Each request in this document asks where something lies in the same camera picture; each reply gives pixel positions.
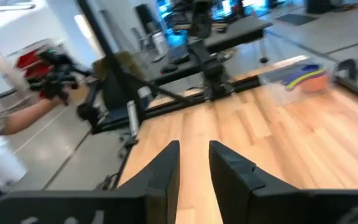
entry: black table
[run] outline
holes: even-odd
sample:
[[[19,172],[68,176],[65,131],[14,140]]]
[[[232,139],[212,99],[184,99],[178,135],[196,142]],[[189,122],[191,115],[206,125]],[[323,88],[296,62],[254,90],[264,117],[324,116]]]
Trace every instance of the black table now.
[[[204,40],[204,44],[211,54],[220,52],[240,44],[246,44],[261,39],[264,36],[264,29],[271,25],[272,23],[269,21],[264,21],[255,17],[245,17],[230,24],[227,32],[224,34],[213,32],[210,37]],[[159,74],[161,68],[168,63],[168,57],[166,55],[157,63],[152,63],[153,59],[153,57],[150,57],[147,64],[153,74]],[[200,68],[189,61],[180,64],[178,70],[165,73],[157,78],[153,77],[151,81],[156,85],[163,85],[198,72],[200,72]]]

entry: wooden tabletop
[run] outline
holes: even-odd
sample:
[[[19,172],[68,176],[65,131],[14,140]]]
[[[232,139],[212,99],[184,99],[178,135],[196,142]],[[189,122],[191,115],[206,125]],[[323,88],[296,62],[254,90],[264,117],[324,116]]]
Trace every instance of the wooden tabletop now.
[[[152,106],[169,100],[160,99]],[[209,173],[210,140],[220,141],[300,189],[358,189],[358,97],[339,88],[279,106],[270,92],[258,87],[149,119],[140,129],[140,142],[119,184],[172,140],[180,141],[181,156],[177,223],[222,223]]]

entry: concrete floor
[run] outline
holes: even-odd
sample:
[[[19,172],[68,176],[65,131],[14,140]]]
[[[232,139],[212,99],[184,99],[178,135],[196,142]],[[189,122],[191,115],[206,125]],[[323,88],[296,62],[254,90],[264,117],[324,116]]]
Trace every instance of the concrete floor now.
[[[319,19],[298,27],[274,20],[288,12],[304,14],[303,11],[299,5],[285,6],[263,17],[274,23],[264,40],[270,63],[306,55],[333,68],[338,60],[358,60],[358,9],[319,15]],[[238,75],[258,68],[257,47],[238,46],[235,56],[226,62],[229,73]],[[181,92],[200,84],[200,75],[193,75],[164,88]],[[88,130],[87,124],[76,118],[75,107],[69,106],[55,109],[28,130],[11,136],[17,155],[29,169],[16,190],[91,190],[106,175],[117,172],[121,165],[117,158],[122,145],[119,135],[86,136]]]

